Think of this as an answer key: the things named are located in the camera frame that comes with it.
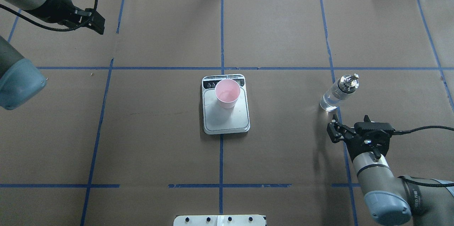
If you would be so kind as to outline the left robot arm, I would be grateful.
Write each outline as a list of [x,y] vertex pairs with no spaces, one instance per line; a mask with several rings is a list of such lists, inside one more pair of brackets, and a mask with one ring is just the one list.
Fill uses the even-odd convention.
[[[105,18],[98,12],[99,0],[92,8],[81,9],[72,0],[2,0],[1,9],[43,30],[65,33],[88,28],[99,35],[105,31]],[[37,95],[47,78],[11,43],[1,37],[1,108],[14,110]]]

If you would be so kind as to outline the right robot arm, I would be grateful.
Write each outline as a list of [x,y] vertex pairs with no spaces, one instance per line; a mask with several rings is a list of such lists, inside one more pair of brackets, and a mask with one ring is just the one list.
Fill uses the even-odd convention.
[[398,131],[389,123],[373,122],[368,115],[353,127],[342,124],[336,114],[327,123],[332,143],[344,142],[373,220],[383,226],[400,226],[413,221],[415,226],[454,224],[453,182],[402,175],[395,177],[386,161],[393,136],[423,129],[447,126],[422,126]]

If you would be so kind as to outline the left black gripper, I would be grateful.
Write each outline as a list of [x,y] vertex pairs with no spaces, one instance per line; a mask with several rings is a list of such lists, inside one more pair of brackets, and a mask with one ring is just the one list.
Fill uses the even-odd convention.
[[95,9],[80,10],[71,0],[46,0],[34,9],[34,16],[46,23],[56,23],[68,28],[87,27],[99,35],[104,34],[105,18]]

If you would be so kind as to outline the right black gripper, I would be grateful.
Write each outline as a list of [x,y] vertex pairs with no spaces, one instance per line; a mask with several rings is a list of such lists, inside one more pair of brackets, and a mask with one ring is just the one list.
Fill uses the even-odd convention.
[[[364,116],[364,123],[372,122],[368,115]],[[365,152],[372,152],[374,155],[372,138],[355,134],[355,130],[342,124],[335,113],[327,124],[327,133],[332,143],[345,142],[351,162]]]

